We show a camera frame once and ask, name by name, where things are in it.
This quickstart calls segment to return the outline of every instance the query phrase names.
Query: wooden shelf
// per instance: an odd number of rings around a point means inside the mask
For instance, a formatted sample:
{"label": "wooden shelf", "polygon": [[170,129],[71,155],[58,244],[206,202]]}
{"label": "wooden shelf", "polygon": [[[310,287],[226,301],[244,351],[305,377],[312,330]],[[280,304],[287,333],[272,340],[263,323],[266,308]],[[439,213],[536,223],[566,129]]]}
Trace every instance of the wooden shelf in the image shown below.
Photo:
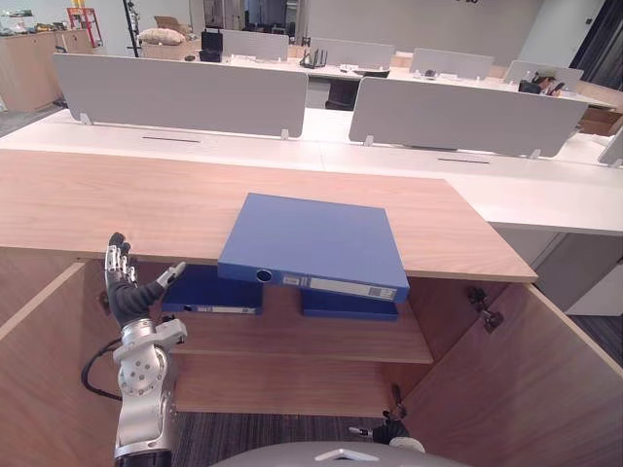
{"label": "wooden shelf", "polygon": [[188,339],[175,353],[282,355],[364,362],[432,363],[409,304],[396,322],[311,318],[295,288],[266,287],[259,316],[177,313]]}
{"label": "wooden shelf", "polygon": [[381,416],[381,364],[304,357],[178,355],[182,412]]}

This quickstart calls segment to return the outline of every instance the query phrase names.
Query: binder spine label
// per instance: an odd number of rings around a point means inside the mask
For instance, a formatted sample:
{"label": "binder spine label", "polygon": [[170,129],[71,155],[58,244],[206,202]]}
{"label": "binder spine label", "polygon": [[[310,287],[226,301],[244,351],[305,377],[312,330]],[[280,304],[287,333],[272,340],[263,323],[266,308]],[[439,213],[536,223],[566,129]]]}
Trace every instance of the binder spine label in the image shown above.
{"label": "binder spine label", "polygon": [[343,294],[374,297],[376,299],[389,301],[393,300],[396,296],[396,289],[389,287],[343,282],[341,280],[320,279],[318,277],[310,278],[309,287],[326,292],[341,292]]}
{"label": "binder spine label", "polygon": [[199,313],[257,314],[257,309],[248,308],[244,306],[198,305],[197,312]]}

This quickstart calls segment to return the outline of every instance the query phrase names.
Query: cabinet door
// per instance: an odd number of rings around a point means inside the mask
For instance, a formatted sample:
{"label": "cabinet door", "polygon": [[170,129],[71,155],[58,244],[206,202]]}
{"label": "cabinet door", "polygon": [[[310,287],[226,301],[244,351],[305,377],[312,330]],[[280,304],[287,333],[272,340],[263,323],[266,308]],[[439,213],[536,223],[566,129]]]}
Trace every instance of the cabinet door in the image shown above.
{"label": "cabinet door", "polygon": [[623,465],[623,371],[533,286],[493,303],[405,398],[427,451],[475,466]]}

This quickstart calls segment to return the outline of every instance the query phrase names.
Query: black cable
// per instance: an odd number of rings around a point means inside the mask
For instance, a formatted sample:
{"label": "black cable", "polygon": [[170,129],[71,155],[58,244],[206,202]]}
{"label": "black cable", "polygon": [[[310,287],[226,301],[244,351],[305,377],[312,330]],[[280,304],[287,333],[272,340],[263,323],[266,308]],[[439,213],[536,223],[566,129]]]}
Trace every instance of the black cable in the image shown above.
{"label": "black cable", "polygon": [[105,354],[107,352],[114,351],[117,348],[114,345],[116,345],[118,343],[121,343],[121,338],[114,339],[114,340],[108,342],[103,347],[101,347],[97,351],[97,353],[95,353],[95,355],[93,357],[91,357],[91,360],[89,360],[87,362],[87,364],[85,365],[85,368],[82,369],[81,380],[82,380],[82,384],[90,392],[94,392],[95,394],[97,394],[99,396],[108,397],[108,398],[114,399],[116,401],[122,401],[121,396],[118,396],[116,394],[111,394],[110,392],[104,391],[103,389],[99,389],[98,387],[92,386],[89,383],[89,372],[91,371],[91,367],[92,367],[93,363],[95,363],[95,360],[97,360],[99,357],[101,357],[103,354]]}

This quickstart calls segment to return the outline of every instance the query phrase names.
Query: wooden cabinet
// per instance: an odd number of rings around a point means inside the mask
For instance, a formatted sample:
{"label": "wooden cabinet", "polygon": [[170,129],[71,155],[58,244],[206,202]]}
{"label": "wooden cabinet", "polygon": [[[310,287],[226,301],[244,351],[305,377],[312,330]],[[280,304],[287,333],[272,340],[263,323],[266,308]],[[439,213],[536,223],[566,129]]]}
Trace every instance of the wooden cabinet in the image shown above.
{"label": "wooden cabinet", "polygon": [[0,96],[8,110],[32,112],[62,96],[52,63],[56,46],[91,54],[87,31],[0,37]]}
{"label": "wooden cabinet", "polygon": [[[397,384],[430,452],[476,466],[621,465],[623,372],[444,181],[17,151],[0,163],[0,245],[101,258],[121,231],[141,281],[158,261],[214,262],[248,192],[386,209],[411,284],[397,322],[305,318],[297,291],[275,287],[260,316],[179,315],[182,411],[379,415]],[[79,380],[119,334],[96,299],[101,268],[76,261],[0,328],[9,465],[110,464],[119,405]],[[473,287],[503,317],[492,332]],[[115,390],[110,360],[92,382]]]}

